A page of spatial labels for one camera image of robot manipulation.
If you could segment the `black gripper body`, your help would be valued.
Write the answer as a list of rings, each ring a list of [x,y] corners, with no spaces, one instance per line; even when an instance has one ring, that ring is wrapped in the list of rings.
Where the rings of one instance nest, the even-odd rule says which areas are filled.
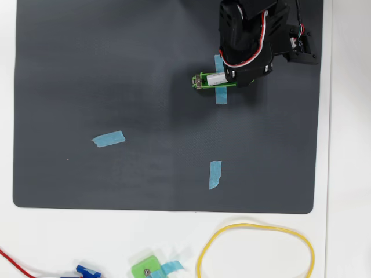
[[[274,54],[270,43],[263,43],[261,52],[250,63],[242,67],[231,65],[242,64],[250,60],[259,47],[254,46],[253,50],[235,50],[227,44],[221,47],[221,58],[224,73],[227,79],[257,79],[270,74],[273,70]]]

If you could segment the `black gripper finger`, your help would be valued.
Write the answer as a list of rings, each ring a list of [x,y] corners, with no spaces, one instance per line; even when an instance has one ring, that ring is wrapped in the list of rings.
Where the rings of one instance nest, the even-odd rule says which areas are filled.
[[[236,87],[247,87],[255,79],[264,77],[272,72],[271,68],[252,68],[247,70],[237,71],[236,69],[229,69],[228,81],[234,83]]]

